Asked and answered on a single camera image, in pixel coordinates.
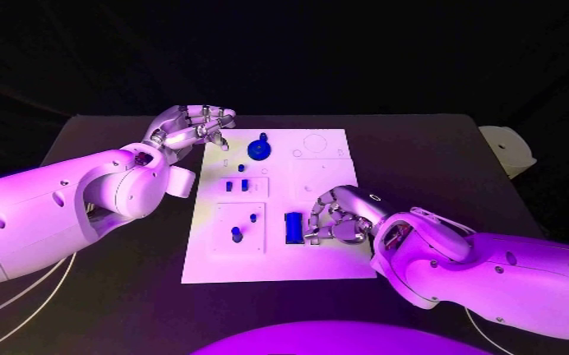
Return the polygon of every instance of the blue knob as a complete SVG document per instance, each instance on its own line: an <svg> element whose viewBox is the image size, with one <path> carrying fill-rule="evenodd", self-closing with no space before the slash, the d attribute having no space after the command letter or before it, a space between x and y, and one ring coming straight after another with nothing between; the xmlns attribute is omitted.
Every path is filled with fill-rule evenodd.
<svg viewBox="0 0 569 355"><path fill-rule="evenodd" d="M270 144L267 143L266 133L262 133L259 140L249 145L247 154L253 160L264 160L270 156Z"/></svg>
<svg viewBox="0 0 569 355"><path fill-rule="evenodd" d="M234 242L240 242L243 240L241 230L236 226L231 228L231 237Z"/></svg>

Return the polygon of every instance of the robotic arm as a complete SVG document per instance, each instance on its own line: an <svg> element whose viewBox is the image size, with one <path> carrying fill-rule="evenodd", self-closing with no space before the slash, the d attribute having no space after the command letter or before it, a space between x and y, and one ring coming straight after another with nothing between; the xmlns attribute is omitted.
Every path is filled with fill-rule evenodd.
<svg viewBox="0 0 569 355"><path fill-rule="evenodd" d="M0 282L56 263L146 217L165 193L188 197L195 174L172 166L197 143L228 143L236 112L175 106L140 143L0 178Z"/></svg>
<svg viewBox="0 0 569 355"><path fill-rule="evenodd" d="M334 224L319 225L328 207ZM420 208L396 213L353 186L316 201L305 238L348 244L374 236L371 266L418 307L459 303L487 320L569 339L569 246L477 233Z"/></svg>

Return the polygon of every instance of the blue object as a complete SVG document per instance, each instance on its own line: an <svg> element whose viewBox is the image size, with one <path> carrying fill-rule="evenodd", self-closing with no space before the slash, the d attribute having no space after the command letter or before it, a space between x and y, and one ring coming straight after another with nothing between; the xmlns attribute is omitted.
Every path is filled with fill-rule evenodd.
<svg viewBox="0 0 569 355"><path fill-rule="evenodd" d="M247 154L253 160L264 160L270 156L270 144L267 143L266 133L262 133L259 140L249 145Z"/></svg>
<svg viewBox="0 0 569 355"><path fill-rule="evenodd" d="M241 233L241 230L236 226L231 228L231 236L234 238L234 242L241 242L243 233Z"/></svg>
<svg viewBox="0 0 569 355"><path fill-rule="evenodd" d="M285 214L285 221L288 223L288 237L286 244L303 244L302 237L302 213Z"/></svg>

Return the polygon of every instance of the robotic hand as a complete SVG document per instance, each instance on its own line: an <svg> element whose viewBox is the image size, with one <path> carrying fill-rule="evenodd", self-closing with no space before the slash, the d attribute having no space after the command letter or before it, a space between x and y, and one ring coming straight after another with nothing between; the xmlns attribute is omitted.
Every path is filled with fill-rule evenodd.
<svg viewBox="0 0 569 355"><path fill-rule="evenodd" d="M56 263L119 226L146 217L165 193L188 197L195 174L171 166L211 141L228 149L223 127L236 112L175 106L142 143L0 178L0 282Z"/></svg>
<svg viewBox="0 0 569 355"><path fill-rule="evenodd" d="M327 206L334 224L322 227ZM455 302L487 320L569 339L569 246L477 233L418 207L396 213L377 195L337 187L315 203L305 238L357 244L367 235L371 266L418 307Z"/></svg>

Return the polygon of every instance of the dark table surface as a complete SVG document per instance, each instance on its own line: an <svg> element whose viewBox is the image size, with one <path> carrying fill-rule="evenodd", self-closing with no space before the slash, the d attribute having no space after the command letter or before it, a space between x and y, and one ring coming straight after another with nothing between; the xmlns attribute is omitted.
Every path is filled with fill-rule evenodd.
<svg viewBox="0 0 569 355"><path fill-rule="evenodd" d="M150 121L152 117L71 118L43 164L139 141ZM470 117L241 116L237 126L345 129L361 187L390 195L402 209L419 205L481 232L542 237ZM198 176L202 151L204 146L197 146L181 162ZM231 334L299 320L364 320L406 326L497 352L475 331L464 307L444 302L432 310L419 309L383 277L182 285L195 192L194 188L188 199L166 196L146 219L78 252L58 294L31 323L0 343L0 353L182 354ZM0 334L36 310L62 273L61 268L0 311ZM2 283L0 302L41 275ZM474 318L514 353L569 353L569 341ZM368 339L380 346L380 338Z"/></svg>

